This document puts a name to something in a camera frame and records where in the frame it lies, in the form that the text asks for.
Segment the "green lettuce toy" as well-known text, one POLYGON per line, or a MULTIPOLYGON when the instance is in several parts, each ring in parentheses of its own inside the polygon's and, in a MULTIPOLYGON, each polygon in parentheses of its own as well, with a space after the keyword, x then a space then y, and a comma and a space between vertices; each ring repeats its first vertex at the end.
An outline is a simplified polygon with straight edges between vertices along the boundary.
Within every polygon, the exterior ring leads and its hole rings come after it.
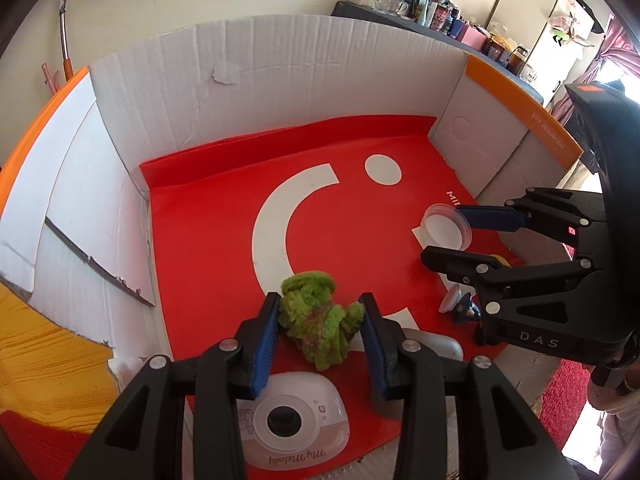
POLYGON ((281 284, 278 321, 318 372, 346 360, 366 313, 359 301, 337 304, 335 289, 332 276, 321 271, 294 274, 281 284))

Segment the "clear plastic round lid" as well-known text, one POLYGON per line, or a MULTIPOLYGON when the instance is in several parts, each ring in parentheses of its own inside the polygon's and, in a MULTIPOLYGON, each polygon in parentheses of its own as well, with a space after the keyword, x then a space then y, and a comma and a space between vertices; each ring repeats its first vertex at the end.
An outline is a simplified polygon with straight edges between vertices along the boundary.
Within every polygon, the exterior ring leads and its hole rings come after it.
POLYGON ((464 252, 472 243, 472 230, 468 220, 453 206, 429 206, 424 212, 420 228, 425 246, 464 252))

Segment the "grey earbuds case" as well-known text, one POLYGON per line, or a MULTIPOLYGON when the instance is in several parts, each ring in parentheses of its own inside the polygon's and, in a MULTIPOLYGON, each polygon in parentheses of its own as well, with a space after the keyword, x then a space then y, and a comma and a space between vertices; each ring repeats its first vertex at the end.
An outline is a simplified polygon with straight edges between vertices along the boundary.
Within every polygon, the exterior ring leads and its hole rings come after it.
MULTIPOLYGON (((442 358, 463 361, 462 347, 454 338, 422 332, 422 330, 414 330, 413 328, 404 328, 404 334, 407 339, 419 341, 442 358)), ((401 421, 402 409, 404 408, 403 400, 383 400, 374 390, 371 390, 371 400, 376 414, 387 419, 401 421)))

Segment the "yellow bottle cap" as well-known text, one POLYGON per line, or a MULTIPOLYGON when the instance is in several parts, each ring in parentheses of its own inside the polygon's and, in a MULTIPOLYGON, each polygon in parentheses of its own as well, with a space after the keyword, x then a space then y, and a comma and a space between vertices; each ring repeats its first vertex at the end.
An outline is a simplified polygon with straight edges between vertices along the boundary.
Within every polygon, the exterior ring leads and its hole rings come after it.
POLYGON ((492 254, 491 257, 499 261, 502 266, 506 266, 507 268, 511 267, 510 262, 506 260, 506 258, 503 258, 503 256, 492 254))

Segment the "white wardrobe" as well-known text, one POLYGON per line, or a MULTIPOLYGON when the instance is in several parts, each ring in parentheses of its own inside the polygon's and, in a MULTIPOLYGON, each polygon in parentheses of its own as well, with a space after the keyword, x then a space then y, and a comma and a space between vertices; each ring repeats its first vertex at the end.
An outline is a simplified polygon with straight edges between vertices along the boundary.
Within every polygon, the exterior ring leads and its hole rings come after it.
POLYGON ((527 50, 520 73, 548 104, 596 55, 612 11, 604 0, 497 0, 489 21, 527 50))

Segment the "orange cardboard box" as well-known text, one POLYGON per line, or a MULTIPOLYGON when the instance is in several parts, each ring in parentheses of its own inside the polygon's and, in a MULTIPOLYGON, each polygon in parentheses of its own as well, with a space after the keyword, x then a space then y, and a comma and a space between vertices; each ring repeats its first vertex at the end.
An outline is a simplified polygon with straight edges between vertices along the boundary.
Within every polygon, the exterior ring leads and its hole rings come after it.
POLYGON ((304 271, 474 356, 420 263, 427 209, 553 188, 579 154, 488 63, 390 26, 260 16, 102 58, 2 169, 2 429, 63 478, 147 359, 197 356, 304 271))

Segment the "red knitted mat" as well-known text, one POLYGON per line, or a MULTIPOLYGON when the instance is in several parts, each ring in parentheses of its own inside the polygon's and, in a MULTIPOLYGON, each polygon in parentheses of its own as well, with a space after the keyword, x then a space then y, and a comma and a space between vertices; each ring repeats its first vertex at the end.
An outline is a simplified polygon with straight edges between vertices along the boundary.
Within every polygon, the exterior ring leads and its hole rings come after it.
MULTIPOLYGON (((587 373, 561 362, 536 413, 559 446, 578 421, 587 373)), ((1 360, 1 477, 62 479, 116 396, 104 361, 1 360)))

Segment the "grey cloth covered side table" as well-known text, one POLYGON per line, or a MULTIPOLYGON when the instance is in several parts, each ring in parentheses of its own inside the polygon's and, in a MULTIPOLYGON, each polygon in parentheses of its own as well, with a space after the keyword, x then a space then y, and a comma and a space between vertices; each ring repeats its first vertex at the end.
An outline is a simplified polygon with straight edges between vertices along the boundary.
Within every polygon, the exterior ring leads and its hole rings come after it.
POLYGON ((448 44, 448 46, 458 48, 467 54, 476 56, 495 70, 498 70, 498 72, 502 73, 503 76, 511 79, 525 90, 538 104, 542 104, 544 102, 542 96, 527 82, 522 81, 520 77, 511 74, 506 68, 491 60, 482 52, 477 51, 466 44, 462 44, 462 42, 452 39, 442 32, 436 32, 436 30, 431 30, 427 27, 416 24, 415 22, 398 18, 398 16, 380 13, 378 11, 365 8, 364 6, 358 6, 358 4, 349 1, 339 1, 334 6, 331 15, 334 18, 350 18, 351 20, 365 21, 406 30, 407 32, 414 32, 415 34, 435 39, 443 42, 444 44, 448 44))

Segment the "blue suited boy figurine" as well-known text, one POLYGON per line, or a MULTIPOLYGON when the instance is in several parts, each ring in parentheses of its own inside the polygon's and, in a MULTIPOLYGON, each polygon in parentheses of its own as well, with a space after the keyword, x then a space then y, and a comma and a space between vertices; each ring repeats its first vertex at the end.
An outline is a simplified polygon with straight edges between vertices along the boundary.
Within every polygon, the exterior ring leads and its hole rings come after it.
POLYGON ((482 312, 473 297, 472 292, 464 292, 458 284, 454 284, 440 303, 438 312, 449 314, 457 324, 478 323, 482 312))

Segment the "pink curtain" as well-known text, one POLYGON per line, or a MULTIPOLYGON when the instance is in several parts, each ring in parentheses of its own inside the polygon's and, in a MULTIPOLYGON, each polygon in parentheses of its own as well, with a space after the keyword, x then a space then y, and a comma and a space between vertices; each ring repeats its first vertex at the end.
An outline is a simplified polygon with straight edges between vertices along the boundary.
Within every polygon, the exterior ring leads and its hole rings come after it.
POLYGON ((632 43, 620 19, 615 15, 608 22, 608 28, 597 54, 585 71, 570 83, 590 84, 596 80, 606 62, 611 62, 632 76, 639 77, 639 50, 632 43))

